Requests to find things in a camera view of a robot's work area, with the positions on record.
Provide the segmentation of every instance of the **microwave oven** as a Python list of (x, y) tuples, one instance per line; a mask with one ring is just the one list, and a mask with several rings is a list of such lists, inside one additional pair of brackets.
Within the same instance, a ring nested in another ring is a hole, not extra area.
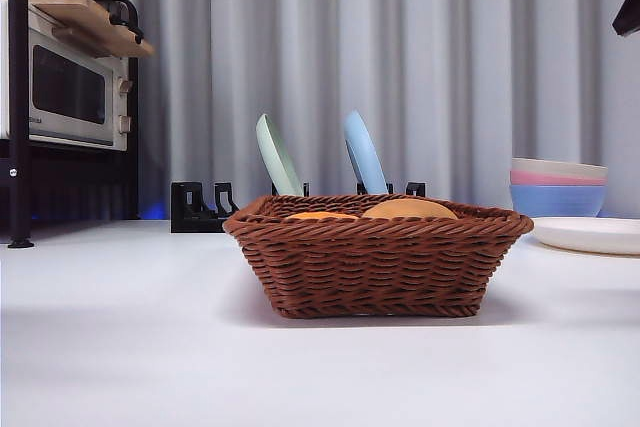
[[(128, 59), (93, 58), (58, 40), (55, 19), (29, 6), (29, 138), (127, 150)], [(8, 0), (0, 0), (0, 138), (9, 138)]]

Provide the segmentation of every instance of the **brown woven basket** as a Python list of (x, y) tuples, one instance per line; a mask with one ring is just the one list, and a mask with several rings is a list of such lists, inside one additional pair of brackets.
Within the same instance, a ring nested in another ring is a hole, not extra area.
[(284, 317), (474, 315), (504, 254), (533, 228), (528, 217), (429, 199), (459, 219), (285, 219), (321, 210), (360, 215), (405, 197), (261, 197), (224, 229)]

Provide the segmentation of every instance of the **microwave knob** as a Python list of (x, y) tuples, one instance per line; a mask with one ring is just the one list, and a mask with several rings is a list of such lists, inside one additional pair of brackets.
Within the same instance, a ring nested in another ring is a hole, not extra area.
[(118, 90), (120, 94), (127, 95), (133, 89), (133, 80), (120, 79), (118, 84)]
[(131, 132), (131, 117), (128, 115), (118, 116), (118, 131), (121, 134), (128, 134)]

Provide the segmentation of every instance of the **stacked bowl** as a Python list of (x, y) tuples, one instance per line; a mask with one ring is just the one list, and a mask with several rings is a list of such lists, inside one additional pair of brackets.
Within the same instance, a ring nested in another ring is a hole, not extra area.
[(595, 217), (606, 183), (600, 165), (523, 158), (511, 164), (513, 208), (529, 217)]

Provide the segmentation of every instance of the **yellow fruit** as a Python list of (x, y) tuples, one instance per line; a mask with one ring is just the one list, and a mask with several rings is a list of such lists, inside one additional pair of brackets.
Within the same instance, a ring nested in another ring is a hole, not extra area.
[(339, 212), (300, 212), (287, 217), (287, 219), (326, 219), (334, 217), (338, 219), (357, 219), (355, 215), (341, 214)]
[(421, 199), (394, 199), (381, 202), (367, 210), (362, 217), (370, 219), (393, 219), (394, 217), (458, 217), (444, 205)]

